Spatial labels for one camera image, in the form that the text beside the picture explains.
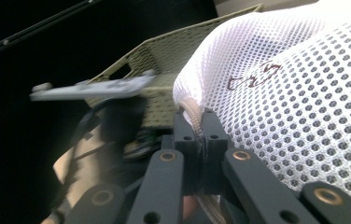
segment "black cable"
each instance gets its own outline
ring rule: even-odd
[[[77,125],[77,128],[74,132],[73,137],[71,138],[70,142],[70,147],[71,148],[71,156],[70,156],[70,161],[68,162],[68,169],[67,169],[67,174],[64,178],[63,185],[60,187],[58,194],[53,202],[52,206],[52,213],[59,215],[59,207],[63,203],[64,199],[66,198],[68,194],[68,190],[70,189],[71,185],[76,182],[75,179],[75,174],[78,170],[77,167],[77,160],[81,158],[75,158],[77,154],[77,144],[79,140],[83,137],[85,132],[87,131],[87,127],[89,124],[89,121],[94,117],[94,115],[104,109],[106,106],[108,106],[111,103],[111,99],[107,99],[94,108],[92,108],[88,113],[85,114],[85,116],[82,118],[82,120],[79,122]]]

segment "black background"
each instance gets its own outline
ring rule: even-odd
[[[0,0],[0,41],[78,0]],[[59,184],[52,164],[88,107],[30,102],[34,85],[92,78],[143,40],[216,17],[209,0],[102,0],[0,51],[0,223],[40,223]]]

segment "woven basket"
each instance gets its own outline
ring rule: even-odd
[[[173,84],[193,52],[224,21],[261,9],[262,5],[256,5],[148,39],[89,83],[108,81],[111,75],[126,64],[129,65],[131,72],[125,77],[140,76],[144,71],[154,69],[157,77],[142,92],[142,95],[148,99],[143,126],[173,126],[173,113],[176,111],[173,102]],[[87,99],[87,103],[89,106],[95,106],[101,100]]]

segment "plastic basket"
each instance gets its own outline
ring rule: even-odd
[[[173,84],[193,52],[224,21],[261,9],[262,5],[256,5],[148,39],[90,80],[90,83],[109,80],[111,75],[125,65],[131,69],[125,77],[140,76],[144,71],[154,69],[157,77],[142,92],[148,99],[143,126],[173,126],[173,113],[176,111],[173,102]],[[95,106],[99,101],[101,99],[87,99],[89,106]]]

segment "white mesh fabric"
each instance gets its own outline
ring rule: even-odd
[[[351,10],[320,16],[317,6],[219,26],[179,74],[174,99],[216,111],[235,146],[291,189],[320,180],[351,195]]]

